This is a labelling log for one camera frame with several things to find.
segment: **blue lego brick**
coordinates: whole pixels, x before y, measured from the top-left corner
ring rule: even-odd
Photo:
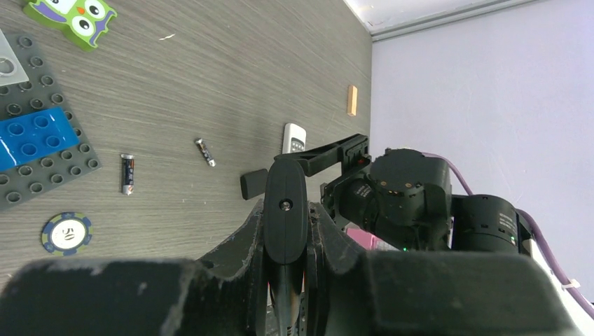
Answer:
[[[76,144],[61,107],[0,121],[0,172]]]

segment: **small wooden block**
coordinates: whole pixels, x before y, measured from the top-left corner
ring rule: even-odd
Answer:
[[[349,85],[349,100],[347,102],[347,114],[349,116],[357,115],[357,87]]]

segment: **tabletop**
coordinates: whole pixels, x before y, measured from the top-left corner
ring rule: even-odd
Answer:
[[[286,123],[307,130],[307,148],[369,133],[371,38],[342,0],[107,3],[118,17],[89,53],[20,0],[0,5],[0,29],[41,45],[103,164],[1,213],[0,286],[41,258],[199,258],[248,216],[256,199],[241,198],[239,178],[270,167]],[[355,117],[348,85],[359,88]],[[120,193],[121,153],[136,159],[131,196]],[[339,173],[308,178],[310,200]],[[84,213],[94,235],[75,256],[52,257],[41,230],[64,211]]]

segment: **battery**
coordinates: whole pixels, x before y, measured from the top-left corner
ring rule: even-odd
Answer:
[[[134,192],[134,156],[122,154],[122,193],[131,195]]]
[[[210,152],[208,151],[208,148],[206,147],[204,140],[196,139],[196,141],[194,141],[194,143],[196,144],[198,149],[200,149],[200,152],[202,153],[202,156],[204,156],[206,162],[208,162],[208,165],[210,167],[216,166],[216,162],[212,158],[212,155],[210,155]]]

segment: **white remote control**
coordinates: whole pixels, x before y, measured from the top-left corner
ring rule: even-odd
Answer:
[[[295,124],[284,126],[284,140],[282,142],[282,153],[297,153],[305,150],[305,130]]]

